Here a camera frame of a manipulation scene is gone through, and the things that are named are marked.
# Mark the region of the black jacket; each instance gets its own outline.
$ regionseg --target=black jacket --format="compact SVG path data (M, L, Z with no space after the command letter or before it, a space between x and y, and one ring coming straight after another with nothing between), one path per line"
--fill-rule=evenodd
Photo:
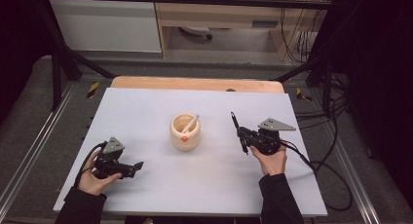
M262 224L304 223L297 203L292 196L285 174L266 175L259 181L264 203ZM56 224L99 224L106 196L94 196L72 187Z

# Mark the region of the floor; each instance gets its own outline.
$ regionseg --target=floor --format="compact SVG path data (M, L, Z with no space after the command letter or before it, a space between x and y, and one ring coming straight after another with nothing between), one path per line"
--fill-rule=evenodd
M277 59L275 48L269 43L266 31L213 29L211 41L188 35L178 28L172 31L169 56L137 54L86 53L103 68L122 75L180 76L203 78L231 78L268 80L293 69L298 64ZM58 188L71 168L83 137L93 121L110 80L96 76L86 67L81 67L84 77L80 82L67 82L71 95L64 110L51 115L52 82L50 61L39 60L33 75L13 111L0 125L0 152L3 165L0 167L0 218L2 223L53 223L56 213L52 207ZM331 121L321 118L305 118L309 112L319 111L319 88L308 89L307 73L303 72L285 82L296 111L303 139L312 161L320 160L332 142L334 128ZM86 98L93 82L99 82L93 98ZM304 97L297 97L297 88ZM338 98L342 91L334 91ZM367 157L367 148L359 133L357 118L351 109L345 109L337 118L338 144L345 148L357 177L371 202L377 220L366 220L362 204L353 202L348 210L328 209L327 217L306 219L309 223L413 223L413 212L406 204L380 161ZM36 138L48 118L58 117L49 126L51 131L45 138ZM40 148L31 147L39 142ZM327 160L337 172L346 177L340 158L342 151L336 148ZM331 170L322 168L319 186L324 200L338 207L345 207L350 199L343 182ZM124 217L105 214L104 220L122 222Z

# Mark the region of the white tabletop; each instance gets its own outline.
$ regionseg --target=white tabletop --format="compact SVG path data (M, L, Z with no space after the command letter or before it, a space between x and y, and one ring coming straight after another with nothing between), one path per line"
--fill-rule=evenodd
M231 111L240 126L257 130L271 117L297 131L281 131L307 157L287 94L107 89L88 135L56 201L60 211L79 167L98 143L115 136L126 149L120 163L144 161L134 178L109 186L104 211L119 214L255 216L262 207L258 161L242 151ZM181 113L200 115L202 140L190 152L170 141L169 123ZM326 209L312 171L287 152L286 177L303 216Z

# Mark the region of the human hand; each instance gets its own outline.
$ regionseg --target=human hand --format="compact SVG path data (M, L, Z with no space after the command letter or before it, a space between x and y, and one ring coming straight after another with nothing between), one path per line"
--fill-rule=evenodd
M280 149L273 155L263 155L254 146L249 147L252 151L252 155L258 159L261 164L261 169L264 175L270 174L276 175L285 172L286 163L286 148L281 146Z
M95 176L96 174L99 173L99 171L97 170L92 171L92 169L94 168L94 159L97 157L99 152L100 151L94 152L88 158L88 161L85 163L85 166L83 167L84 172L82 173L80 177L80 182L78 185L79 190L95 195L95 196L99 196L106 186L114 183L116 180L122 177L121 173L115 173L104 179L98 179Z

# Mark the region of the wire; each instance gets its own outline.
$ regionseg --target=wire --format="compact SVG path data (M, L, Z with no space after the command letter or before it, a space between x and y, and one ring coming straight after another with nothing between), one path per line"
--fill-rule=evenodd
M340 117L340 115L344 111L346 111L346 109L341 109L340 112L337 114L336 118ZM309 128L312 128L312 127L315 127L315 126L318 126L318 125L321 125L321 124L325 124L325 123L330 122L330 121L332 121L332 119L329 119L327 121L322 121L322 122L319 122L319 123L316 123L316 124L313 124L313 125L310 125L310 126L307 126L307 127L302 127L302 128L300 128L300 130L309 129Z
M300 153L300 151L298 150L298 148L294 144L292 144L291 142L285 141L285 140L283 140L283 141L293 145L293 146L290 146L288 144L282 143L283 146L285 146L286 148L289 148L292 151L294 151L295 153L297 153L298 156L300 156L301 160L303 160L303 162L313 171L314 174L317 173L316 168L310 163L310 161L302 153Z
M299 59L297 59L297 58L294 56L293 52L292 52L291 49L288 47L288 43L286 43L285 33L284 33L284 30L283 30L283 22L284 22L284 18L285 18L285 8L281 8L281 11L282 11L282 14L281 14L281 18L280 18L280 23L281 23L281 25L282 25L282 41L283 41L284 44L285 44L286 53L288 54L288 57L289 57L291 60L296 61L296 62L301 62Z
M296 47L297 52L300 55L300 60L303 63L304 63L303 57L307 61L308 56L311 53L313 43L311 43L310 41L313 38L314 28L316 27L317 18L318 18L319 14L321 12L322 12L322 10L317 10L314 13L313 20L309 24L308 29L306 31L301 31L299 36L298 36L297 43L296 43L295 47Z
M324 166L325 168L330 169L335 175L337 175L337 177L340 178L340 180L341 180L341 181L344 183L344 185L346 186L347 191L349 192L349 193L348 193L348 194L349 194L349 203L348 203L345 207L334 207L334 206L329 205L328 203L324 202L324 203L325 203L325 206L327 206L327 207L329 207L329 208L331 208L331 209L333 209L333 210L336 210L336 211L346 211L346 210L349 210L349 209L352 207L352 205L353 205L354 198L353 198L352 189L350 188L350 185L347 183L346 179L344 179L344 177L341 176L340 173L337 172L337 170L335 170L333 167L331 167L330 165L328 165L328 164L326 164L326 163L322 163L322 162L319 162L319 161L311 161L310 163L311 163L311 164L319 164L319 165L323 164L323 166Z
M106 145L106 143L107 143L107 142L104 141L103 143L97 144L97 145L89 152L88 156L87 156L86 159L83 161L82 166L79 168L79 172L78 172L77 175L76 175L75 183L74 183L74 185L73 185L74 187L78 187L79 182L80 182L80 177L82 176L82 174L83 174L86 170L89 169L89 168L87 168L87 169L83 169L83 168L85 167L86 162L88 161L89 157L92 155L92 153L94 152L94 150L96 150L97 148L102 148L102 147L104 147L104 146Z
M331 113L332 113L332 121L333 121L334 129L335 129L335 131L334 131L334 137L333 137L333 142L332 142L332 144L331 144L331 146L330 146L330 149L328 150L327 154L325 154L324 158L321 160L321 163L320 163L319 166L316 168L316 171L319 171L319 168L320 168L322 165L324 165L324 163L325 163L325 161L327 160L327 158L331 155L331 152L333 151L334 146L335 146L335 143L336 143L336 141L337 141L338 128L337 128L337 119L336 119L336 117L335 117L335 104L336 104L336 101L338 101L338 100L341 99L341 98L343 98L343 96L340 96L340 97L338 97L337 99L335 99L335 100L334 100L334 103L333 103L333 105L332 105L332 107L331 107L331 108L332 108L332 111L331 111Z
M347 105L348 105L347 101L343 101L343 102L336 103L335 108L336 108L336 110L341 111L343 109L346 109L344 107L346 107ZM297 121L304 121L304 120L309 120L309 119L314 119L314 118L324 117L324 116L325 116L324 110L318 110L318 111L313 111L313 112L297 112L297 113L295 113L295 117L296 117Z
M349 89L348 85L344 84L344 82L337 75L334 75L334 77L332 77L331 80L336 81L339 84L339 86L341 86L341 89L343 90Z
M347 103L341 105L341 107L339 109L335 110L336 111L335 118L338 118L344 111L347 111L347 110L348 110L348 104ZM315 119L315 118L318 118L318 117L324 117L324 116L326 116L325 113L318 114L318 115L302 116L302 117L297 117L297 121L298 122L303 122L303 121L312 120L312 119Z

